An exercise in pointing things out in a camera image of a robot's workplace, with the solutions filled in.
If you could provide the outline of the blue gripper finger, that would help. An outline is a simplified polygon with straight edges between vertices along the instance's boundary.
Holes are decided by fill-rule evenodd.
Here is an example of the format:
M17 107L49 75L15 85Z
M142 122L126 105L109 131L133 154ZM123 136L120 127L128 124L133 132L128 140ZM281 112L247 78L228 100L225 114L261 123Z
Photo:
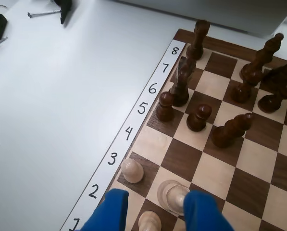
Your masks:
M183 202L187 231L232 231L233 228L222 215L216 200L198 190L190 191Z
M129 192L113 188L85 222L82 231L124 231Z

